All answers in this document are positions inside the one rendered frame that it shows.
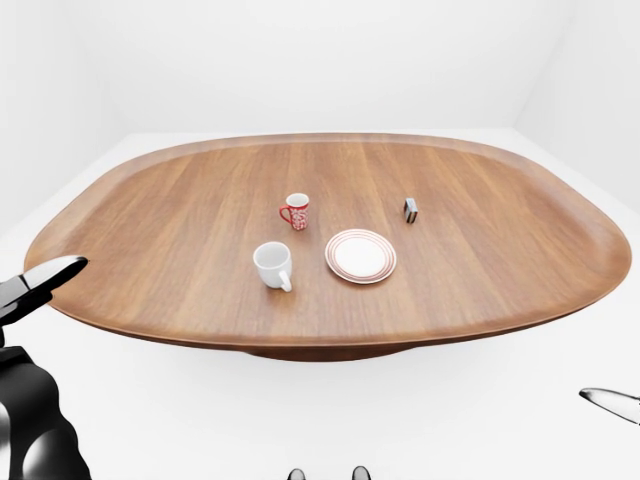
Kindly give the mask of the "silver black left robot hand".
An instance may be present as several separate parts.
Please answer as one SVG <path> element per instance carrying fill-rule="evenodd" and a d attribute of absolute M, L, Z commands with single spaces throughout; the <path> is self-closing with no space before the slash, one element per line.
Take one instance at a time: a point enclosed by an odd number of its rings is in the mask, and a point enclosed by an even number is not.
<path fill-rule="evenodd" d="M 48 260 L 23 274 L 0 282 L 0 328 L 17 322 L 53 298 L 52 292 L 89 263 L 83 256 Z"/>

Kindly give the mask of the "white mug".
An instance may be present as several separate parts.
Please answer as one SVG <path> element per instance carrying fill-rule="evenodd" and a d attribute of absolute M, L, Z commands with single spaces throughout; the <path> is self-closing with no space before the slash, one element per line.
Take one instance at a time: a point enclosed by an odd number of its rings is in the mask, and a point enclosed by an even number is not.
<path fill-rule="evenodd" d="M 253 262 L 262 282 L 269 288 L 292 291 L 292 256 L 282 242 L 270 241 L 258 246 Z"/>

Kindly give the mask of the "red patterned mug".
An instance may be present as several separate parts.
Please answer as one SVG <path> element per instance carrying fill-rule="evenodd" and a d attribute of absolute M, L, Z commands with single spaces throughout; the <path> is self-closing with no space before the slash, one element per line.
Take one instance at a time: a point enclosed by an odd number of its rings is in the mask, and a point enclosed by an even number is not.
<path fill-rule="evenodd" d="M 279 208 L 280 217 L 294 230 L 301 231 L 308 226 L 309 197 L 304 193 L 292 193 Z"/>

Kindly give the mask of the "white plate with red rings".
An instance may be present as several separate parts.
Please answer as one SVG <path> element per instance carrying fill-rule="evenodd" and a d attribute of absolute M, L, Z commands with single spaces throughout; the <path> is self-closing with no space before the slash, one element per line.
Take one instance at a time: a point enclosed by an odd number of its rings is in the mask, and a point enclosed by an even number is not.
<path fill-rule="evenodd" d="M 385 280 L 397 265 L 391 242 L 366 229 L 348 229 L 335 234 L 327 242 L 324 256 L 337 276 L 361 285 Z"/>

